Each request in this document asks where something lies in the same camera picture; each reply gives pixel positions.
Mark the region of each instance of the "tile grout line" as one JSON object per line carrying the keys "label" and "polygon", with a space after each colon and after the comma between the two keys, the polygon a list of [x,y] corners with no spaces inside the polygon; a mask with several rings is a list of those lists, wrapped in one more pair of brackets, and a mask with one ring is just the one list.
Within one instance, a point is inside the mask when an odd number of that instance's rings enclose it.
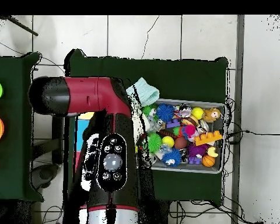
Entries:
{"label": "tile grout line", "polygon": [[109,15],[107,15],[107,57],[109,56]]}
{"label": "tile grout line", "polygon": [[183,15],[180,16],[180,60],[181,56],[181,43],[183,42]]}

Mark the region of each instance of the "orange ball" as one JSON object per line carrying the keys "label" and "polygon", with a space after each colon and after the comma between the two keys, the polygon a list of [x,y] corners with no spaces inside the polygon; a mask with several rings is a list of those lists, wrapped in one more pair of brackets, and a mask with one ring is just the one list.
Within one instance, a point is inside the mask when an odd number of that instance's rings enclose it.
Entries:
{"label": "orange ball", "polygon": [[212,167],[215,164],[215,158],[209,155],[205,155],[202,158],[202,164],[206,167]]}

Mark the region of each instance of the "green tablecloth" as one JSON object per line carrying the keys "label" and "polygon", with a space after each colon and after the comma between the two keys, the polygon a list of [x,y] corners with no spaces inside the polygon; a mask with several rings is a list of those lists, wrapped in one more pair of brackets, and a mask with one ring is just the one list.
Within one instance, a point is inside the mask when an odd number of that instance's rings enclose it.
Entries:
{"label": "green tablecloth", "polygon": [[[81,50],[69,53],[70,76],[112,76],[121,78],[125,88],[143,77],[160,90],[160,98],[224,103],[226,96],[226,58],[216,61],[138,60],[115,57],[85,57]],[[70,138],[74,138],[71,124]],[[70,142],[69,164],[72,165],[74,143]],[[222,173],[180,173],[153,171],[155,196],[160,200],[212,200],[221,204]]]}
{"label": "green tablecloth", "polygon": [[21,58],[0,57],[0,199],[42,201],[30,185],[32,109],[28,100],[32,68],[40,58],[30,53]]}

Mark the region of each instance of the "gray plastic tray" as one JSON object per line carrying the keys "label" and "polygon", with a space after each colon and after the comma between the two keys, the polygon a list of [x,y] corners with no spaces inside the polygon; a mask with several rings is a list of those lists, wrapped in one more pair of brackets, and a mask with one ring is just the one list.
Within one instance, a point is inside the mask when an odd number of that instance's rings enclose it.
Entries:
{"label": "gray plastic tray", "polygon": [[156,104],[170,104],[172,106],[179,106],[182,103],[187,103],[191,107],[201,107],[202,109],[210,109],[215,107],[220,110],[223,118],[219,118],[213,123],[208,123],[210,131],[220,131],[223,135],[223,139],[215,142],[216,153],[219,156],[216,158],[216,162],[212,167],[205,167],[202,164],[179,164],[177,167],[168,167],[161,161],[157,161],[152,165],[152,170],[165,170],[174,172],[188,172],[188,173],[220,173],[223,170],[224,164],[224,147],[225,147],[225,135],[226,135],[226,120],[227,120],[227,108],[222,103],[210,103],[210,102],[198,102],[198,101],[186,101],[186,100],[169,100],[159,99]]}

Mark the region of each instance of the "purple toy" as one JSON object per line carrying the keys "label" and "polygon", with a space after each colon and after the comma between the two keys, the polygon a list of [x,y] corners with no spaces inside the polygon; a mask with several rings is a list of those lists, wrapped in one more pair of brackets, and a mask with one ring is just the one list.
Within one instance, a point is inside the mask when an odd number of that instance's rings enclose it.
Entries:
{"label": "purple toy", "polygon": [[166,123],[166,128],[172,128],[175,126],[180,126],[180,122],[178,118],[174,118],[171,121]]}
{"label": "purple toy", "polygon": [[197,157],[197,155],[203,157],[203,155],[207,152],[207,150],[208,150],[207,144],[202,144],[199,146],[191,144],[188,146],[189,157]]}
{"label": "purple toy", "polygon": [[189,157],[189,164],[201,164],[202,158]]}

